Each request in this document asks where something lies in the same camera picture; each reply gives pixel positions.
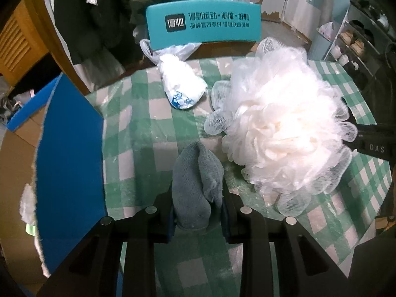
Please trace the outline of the light green glove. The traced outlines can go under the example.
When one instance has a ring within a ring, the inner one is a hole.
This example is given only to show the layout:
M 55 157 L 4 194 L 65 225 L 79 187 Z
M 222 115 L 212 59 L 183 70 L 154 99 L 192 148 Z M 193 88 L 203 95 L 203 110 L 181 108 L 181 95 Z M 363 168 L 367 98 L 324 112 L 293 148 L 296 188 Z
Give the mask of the light green glove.
M 32 224 L 26 224 L 25 225 L 25 231 L 27 234 L 35 237 L 36 236 L 36 226 Z

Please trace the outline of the white mesh bath pouf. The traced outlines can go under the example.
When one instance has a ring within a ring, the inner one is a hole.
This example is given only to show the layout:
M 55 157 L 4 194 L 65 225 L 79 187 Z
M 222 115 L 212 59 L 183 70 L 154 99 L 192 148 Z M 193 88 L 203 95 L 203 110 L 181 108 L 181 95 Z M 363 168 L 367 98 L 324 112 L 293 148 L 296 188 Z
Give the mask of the white mesh bath pouf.
M 204 131 L 222 136 L 228 160 L 258 192 L 275 194 L 286 217 L 332 192 L 352 161 L 357 128 L 303 48 L 265 38 L 254 55 L 234 62 L 229 80 L 213 85 L 211 106 Z

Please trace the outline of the grey blue sock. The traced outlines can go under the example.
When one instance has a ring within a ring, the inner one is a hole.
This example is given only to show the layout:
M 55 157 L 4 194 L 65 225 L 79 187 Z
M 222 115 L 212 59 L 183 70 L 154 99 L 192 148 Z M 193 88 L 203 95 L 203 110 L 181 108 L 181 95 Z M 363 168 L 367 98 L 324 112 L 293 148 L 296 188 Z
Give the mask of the grey blue sock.
M 178 226 L 210 231 L 220 222 L 224 169 L 201 142 L 189 144 L 176 159 L 171 195 Z

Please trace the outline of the white cloth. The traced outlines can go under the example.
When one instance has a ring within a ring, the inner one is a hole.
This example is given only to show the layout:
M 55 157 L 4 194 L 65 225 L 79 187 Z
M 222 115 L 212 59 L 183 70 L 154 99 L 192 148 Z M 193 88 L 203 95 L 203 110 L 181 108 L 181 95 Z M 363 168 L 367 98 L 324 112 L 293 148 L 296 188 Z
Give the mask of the white cloth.
M 36 224 L 36 194 L 30 184 L 25 184 L 20 198 L 20 215 L 26 224 Z

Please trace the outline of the blue cardboard box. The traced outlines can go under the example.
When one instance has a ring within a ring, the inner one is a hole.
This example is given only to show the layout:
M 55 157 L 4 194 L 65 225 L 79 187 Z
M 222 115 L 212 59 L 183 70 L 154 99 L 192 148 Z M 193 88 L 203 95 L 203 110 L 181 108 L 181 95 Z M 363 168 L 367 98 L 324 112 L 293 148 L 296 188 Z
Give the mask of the blue cardboard box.
M 103 118 L 66 75 L 8 123 L 1 144 L 1 249 L 18 284 L 41 284 L 106 215 Z M 20 215 L 25 184 L 36 194 L 36 236 Z

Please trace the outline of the shoe rack with shoes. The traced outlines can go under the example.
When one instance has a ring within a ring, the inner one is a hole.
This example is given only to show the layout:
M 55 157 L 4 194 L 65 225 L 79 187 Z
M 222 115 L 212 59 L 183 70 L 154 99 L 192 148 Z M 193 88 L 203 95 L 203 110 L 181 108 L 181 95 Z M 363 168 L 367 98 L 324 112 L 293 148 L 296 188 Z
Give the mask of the shoe rack with shoes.
M 379 71 L 380 58 L 394 41 L 395 32 L 375 0 L 350 0 L 324 60 L 337 62 L 363 89 Z

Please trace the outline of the light blue bin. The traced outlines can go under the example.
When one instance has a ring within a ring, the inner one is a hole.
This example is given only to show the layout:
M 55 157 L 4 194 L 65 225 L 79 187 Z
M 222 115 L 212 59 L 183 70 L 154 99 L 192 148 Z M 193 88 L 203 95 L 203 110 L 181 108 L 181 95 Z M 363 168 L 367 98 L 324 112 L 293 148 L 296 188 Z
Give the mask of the light blue bin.
M 309 60 L 323 60 L 340 28 L 337 22 L 327 22 L 316 29 L 310 49 Z

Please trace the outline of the green checkered tablecloth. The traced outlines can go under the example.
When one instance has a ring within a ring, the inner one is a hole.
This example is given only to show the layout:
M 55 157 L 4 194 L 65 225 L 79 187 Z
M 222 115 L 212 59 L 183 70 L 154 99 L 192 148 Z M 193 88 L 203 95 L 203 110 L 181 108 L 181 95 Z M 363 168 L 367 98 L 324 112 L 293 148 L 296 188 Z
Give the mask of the green checkered tablecloth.
M 172 178 L 183 148 L 202 142 L 225 161 L 220 136 L 207 135 L 211 112 L 204 97 L 194 108 L 171 107 L 157 68 L 138 71 L 88 97 L 102 114 L 103 179 L 107 212 L 133 216 L 153 204 Z M 391 184 L 389 164 L 356 153 L 336 190 L 314 196 L 298 221 L 348 273 L 354 248 L 375 235 L 375 218 Z M 225 242 L 220 229 L 206 235 L 177 233 L 155 247 L 159 296 L 237 296 L 242 246 Z

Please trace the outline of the teal cardboard box with text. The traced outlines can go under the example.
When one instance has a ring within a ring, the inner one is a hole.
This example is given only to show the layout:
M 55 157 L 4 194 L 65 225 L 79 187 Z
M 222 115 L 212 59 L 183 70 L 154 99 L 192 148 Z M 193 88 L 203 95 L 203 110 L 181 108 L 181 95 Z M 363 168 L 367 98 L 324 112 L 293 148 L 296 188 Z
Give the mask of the teal cardboard box with text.
M 153 50 L 173 45 L 261 40 L 260 6 L 224 0 L 188 0 L 146 9 Z

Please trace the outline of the white blue patterned sock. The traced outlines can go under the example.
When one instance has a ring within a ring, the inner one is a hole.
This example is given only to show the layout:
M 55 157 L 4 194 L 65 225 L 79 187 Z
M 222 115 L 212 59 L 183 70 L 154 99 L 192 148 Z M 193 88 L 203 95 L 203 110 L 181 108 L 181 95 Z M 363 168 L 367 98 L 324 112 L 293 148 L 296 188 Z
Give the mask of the white blue patterned sock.
M 158 69 L 164 92 L 175 109 L 193 107 L 207 92 L 207 83 L 184 61 L 172 54 L 160 56 Z

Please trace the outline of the white plastic bag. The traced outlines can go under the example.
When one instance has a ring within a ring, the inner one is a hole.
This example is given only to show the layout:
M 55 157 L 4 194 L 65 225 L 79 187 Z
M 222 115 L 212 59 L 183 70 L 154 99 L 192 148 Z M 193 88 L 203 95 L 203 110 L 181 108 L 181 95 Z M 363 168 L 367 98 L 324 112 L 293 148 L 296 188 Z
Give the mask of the white plastic bag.
M 149 39 L 141 39 L 139 42 L 141 50 L 145 57 L 149 59 L 153 64 L 157 65 L 160 62 L 160 57 L 165 54 L 171 54 L 177 56 L 179 60 L 187 60 L 195 51 L 198 50 L 201 43 L 188 43 L 185 45 L 172 45 L 167 48 L 153 50 L 150 45 Z

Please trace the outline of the dark hanging coat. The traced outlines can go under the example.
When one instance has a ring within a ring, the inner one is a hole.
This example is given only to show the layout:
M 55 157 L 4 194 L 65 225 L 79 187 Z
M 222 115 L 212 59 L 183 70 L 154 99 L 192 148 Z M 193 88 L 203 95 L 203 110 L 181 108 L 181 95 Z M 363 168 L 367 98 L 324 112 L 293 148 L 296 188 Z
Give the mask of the dark hanging coat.
M 54 0 L 55 25 L 74 64 L 108 50 L 121 65 L 142 58 L 133 31 L 146 23 L 146 9 L 182 0 Z

